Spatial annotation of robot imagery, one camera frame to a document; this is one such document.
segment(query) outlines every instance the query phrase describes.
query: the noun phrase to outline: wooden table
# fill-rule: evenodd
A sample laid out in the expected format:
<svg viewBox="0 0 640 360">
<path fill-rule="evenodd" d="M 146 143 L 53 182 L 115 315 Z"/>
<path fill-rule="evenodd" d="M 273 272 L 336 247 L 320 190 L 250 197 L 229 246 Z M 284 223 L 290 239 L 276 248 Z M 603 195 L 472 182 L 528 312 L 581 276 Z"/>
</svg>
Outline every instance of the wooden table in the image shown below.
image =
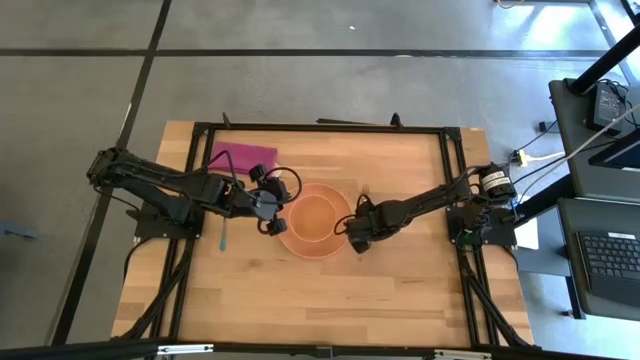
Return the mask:
<svg viewBox="0 0 640 360">
<path fill-rule="evenodd" d="M 192 122 L 168 122 L 157 162 L 184 170 L 192 128 Z M 462 129 L 462 135 L 467 164 L 487 164 L 484 131 Z M 215 141 L 276 147 L 280 165 L 295 169 L 305 183 L 335 187 L 352 209 L 363 187 L 380 202 L 416 195 L 445 180 L 435 135 L 243 130 L 216 131 Z M 454 156 L 453 146 L 450 153 Z M 283 179 L 295 190 L 289 174 Z M 181 340 L 470 346 L 444 210 L 416 218 L 363 255 L 345 246 L 317 261 L 301 259 L 277 238 L 260 235 L 255 219 L 227 221 L 227 250 L 220 252 L 221 224 L 222 218 L 208 213 L 196 242 Z M 128 330 L 155 296 L 167 243 L 150 241 L 133 255 L 113 335 Z M 499 247 L 483 250 L 493 300 L 519 335 L 532 342 L 513 258 Z M 162 334 L 169 327 L 172 306 L 167 308 Z M 476 313 L 486 341 L 477 299 Z"/>
</svg>

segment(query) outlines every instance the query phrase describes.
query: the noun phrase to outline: black desk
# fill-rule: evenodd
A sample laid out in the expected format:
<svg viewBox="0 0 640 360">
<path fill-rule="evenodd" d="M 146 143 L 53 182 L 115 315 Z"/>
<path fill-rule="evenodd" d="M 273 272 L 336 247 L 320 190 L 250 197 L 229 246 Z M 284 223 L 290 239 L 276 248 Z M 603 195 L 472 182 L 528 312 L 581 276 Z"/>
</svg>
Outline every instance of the black desk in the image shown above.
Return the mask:
<svg viewBox="0 0 640 360">
<path fill-rule="evenodd" d="M 576 238 L 576 232 L 588 230 L 639 234 L 640 206 L 593 200 L 560 199 L 558 211 L 580 308 L 592 315 L 640 321 L 640 308 L 603 299 L 588 291 L 587 275 Z"/>
<path fill-rule="evenodd" d="M 561 80 L 549 83 L 551 102 L 558 119 L 565 153 L 569 154 L 595 133 L 584 126 L 587 117 L 589 97 L 576 96 L 569 92 Z M 630 89 L 627 99 L 632 104 L 640 101 L 640 89 Z M 623 123 L 623 134 L 630 132 L 633 126 Z M 611 139 L 601 136 L 591 145 L 608 142 Z M 518 206 L 523 215 L 518 223 L 524 223 L 542 212 L 554 207 L 559 198 L 583 197 L 607 201 L 640 203 L 640 173 L 622 171 L 589 165 L 588 159 L 604 147 L 584 151 L 569 160 L 569 175 L 556 181 Z"/>
</svg>

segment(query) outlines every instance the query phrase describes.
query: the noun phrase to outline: gray floor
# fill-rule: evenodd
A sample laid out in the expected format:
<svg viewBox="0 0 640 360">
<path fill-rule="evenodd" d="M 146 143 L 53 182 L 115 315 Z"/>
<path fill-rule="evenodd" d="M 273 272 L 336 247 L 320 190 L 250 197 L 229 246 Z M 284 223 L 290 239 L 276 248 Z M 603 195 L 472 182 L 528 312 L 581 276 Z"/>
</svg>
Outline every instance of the gray floor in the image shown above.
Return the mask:
<svg viewBox="0 0 640 360">
<path fill-rule="evenodd" d="M 612 30 L 629 26 L 616 1 L 599 3 Z M 144 48 L 160 4 L 0 0 L 0 47 Z M 586 5 L 527 1 L 506 11 L 490 0 L 175 0 L 160 46 L 607 47 Z M 536 135 L 537 122 L 553 120 L 547 83 L 575 77 L 592 61 L 156 59 L 130 148 L 154 158 L 167 120 L 216 121 L 222 111 L 232 121 L 298 123 L 318 117 L 386 123 L 397 111 L 406 124 L 485 128 L 492 158 L 502 162 Z M 117 138 L 140 65 L 139 58 L 0 58 L 0 219 L 41 233 L 35 241 L 0 241 L 0 348 L 46 341 L 96 198 L 84 173 L 95 152 Z M 622 80 L 618 72 L 609 77 Z M 529 150 L 543 155 L 561 149 L 559 137 L 550 134 Z M 534 168 L 514 169 L 513 176 Z M 535 189 L 566 171 L 559 169 Z M 523 181 L 520 190 L 528 184 Z M 133 229 L 123 206 L 112 205 L 104 229 L 72 342 L 103 340 L 110 333 Z M 630 336 L 639 324 L 561 317 L 558 312 L 569 306 L 562 279 L 522 275 L 521 281 L 538 345 L 626 358 L 640 353 Z"/>
</svg>

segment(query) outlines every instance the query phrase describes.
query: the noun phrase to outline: white cable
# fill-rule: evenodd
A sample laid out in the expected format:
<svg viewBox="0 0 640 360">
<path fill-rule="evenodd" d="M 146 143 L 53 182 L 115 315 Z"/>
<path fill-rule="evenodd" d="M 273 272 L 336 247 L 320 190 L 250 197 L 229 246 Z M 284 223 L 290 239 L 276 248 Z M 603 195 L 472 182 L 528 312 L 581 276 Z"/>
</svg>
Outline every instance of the white cable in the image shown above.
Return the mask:
<svg viewBox="0 0 640 360">
<path fill-rule="evenodd" d="M 577 153 L 579 153 L 580 151 L 582 151 L 582 149 L 584 149 L 587 145 L 589 145 L 593 140 L 595 140 L 598 136 L 602 135 L 604 132 L 606 132 L 607 130 L 609 130 L 609 128 L 611 128 L 613 125 L 617 124 L 620 120 L 624 119 L 625 116 L 631 114 L 633 111 L 635 111 L 636 109 L 640 108 L 640 104 L 632 107 L 631 109 L 629 109 L 626 113 L 622 114 L 620 117 L 614 119 L 612 122 L 609 123 L 609 125 L 603 127 L 600 131 L 598 131 L 597 133 L 595 133 L 592 137 L 590 137 L 587 141 L 585 141 L 584 143 L 582 143 L 582 145 L 578 146 L 577 149 L 573 150 L 573 152 L 567 156 L 565 156 L 564 158 L 562 158 L 560 161 L 558 161 L 557 164 L 555 164 L 554 166 L 552 166 L 549 170 L 547 170 L 547 172 L 545 172 L 544 174 L 540 175 L 540 177 L 538 177 L 537 179 L 533 180 L 533 182 L 531 183 L 531 185 L 529 185 L 524 192 L 522 193 L 522 197 L 520 198 L 520 201 L 518 202 L 518 205 L 520 205 L 520 203 L 522 203 L 522 200 L 524 199 L 524 196 L 527 194 L 527 192 L 529 191 L 529 189 L 531 189 L 531 187 L 533 187 L 533 185 L 535 183 L 537 183 L 538 181 L 540 181 L 540 179 L 542 179 L 543 177 L 549 175 L 549 173 L 551 173 L 553 170 L 557 169 L 560 165 L 566 163 L 567 161 L 569 161 L 569 159 L 571 159 L 572 157 L 576 156 Z"/>
<path fill-rule="evenodd" d="M 553 154 L 549 154 L 549 155 L 545 155 L 545 156 L 540 156 L 540 157 L 527 155 L 527 160 L 528 161 L 543 161 L 543 160 L 553 159 L 554 157 L 561 156 L 561 155 L 564 155 L 564 151 L 559 151 L 557 153 L 553 153 Z"/>
<path fill-rule="evenodd" d="M 511 9 L 512 7 L 518 6 L 518 5 L 520 5 L 520 4 L 522 4 L 522 3 L 524 2 L 524 0 L 520 0 L 520 1 L 518 1 L 517 3 L 515 3 L 515 4 L 512 4 L 512 5 L 510 5 L 510 6 L 506 6 L 506 5 L 503 5 L 503 4 L 502 4 L 502 0 L 496 0 L 496 1 L 498 2 L 498 6 L 500 6 L 501 8 L 503 8 L 503 9 L 505 9 L 505 10 L 509 10 L 509 9 Z"/>
</svg>

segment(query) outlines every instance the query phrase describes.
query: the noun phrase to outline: pink cloth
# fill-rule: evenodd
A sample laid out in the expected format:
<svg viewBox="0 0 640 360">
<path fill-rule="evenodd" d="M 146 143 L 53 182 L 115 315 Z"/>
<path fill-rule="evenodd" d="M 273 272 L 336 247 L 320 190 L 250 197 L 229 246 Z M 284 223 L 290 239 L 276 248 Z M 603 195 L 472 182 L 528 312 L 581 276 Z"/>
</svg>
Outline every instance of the pink cloth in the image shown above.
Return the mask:
<svg viewBox="0 0 640 360">
<path fill-rule="evenodd" d="M 211 156 L 216 156 L 223 150 L 228 150 L 231 154 L 234 170 L 238 174 L 248 174 L 249 170 L 258 164 L 263 164 L 269 171 L 275 167 L 276 157 L 278 156 L 278 149 L 276 148 L 226 142 L 214 143 Z M 222 155 L 209 165 L 209 169 L 228 172 L 230 169 L 227 157 Z"/>
</svg>

